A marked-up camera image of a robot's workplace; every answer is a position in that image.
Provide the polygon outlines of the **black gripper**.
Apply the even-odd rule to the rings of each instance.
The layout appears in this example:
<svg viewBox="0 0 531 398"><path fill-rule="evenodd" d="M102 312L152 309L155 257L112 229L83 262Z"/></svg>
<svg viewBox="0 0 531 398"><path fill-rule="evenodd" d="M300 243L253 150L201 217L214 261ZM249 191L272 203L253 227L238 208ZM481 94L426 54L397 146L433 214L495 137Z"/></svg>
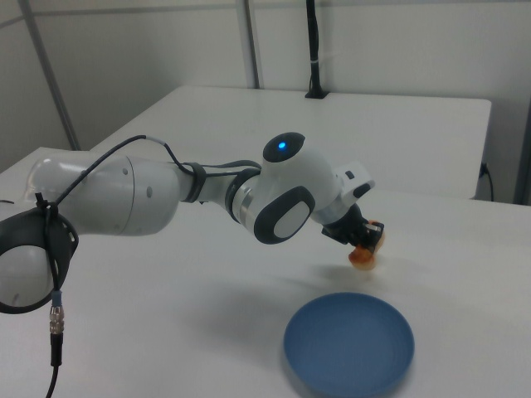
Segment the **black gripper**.
<svg viewBox="0 0 531 398"><path fill-rule="evenodd" d="M364 218L359 206L354 204L339 220L323 225L321 233L343 245L361 245L369 251L379 251L385 240L384 227L379 221Z"/></svg>

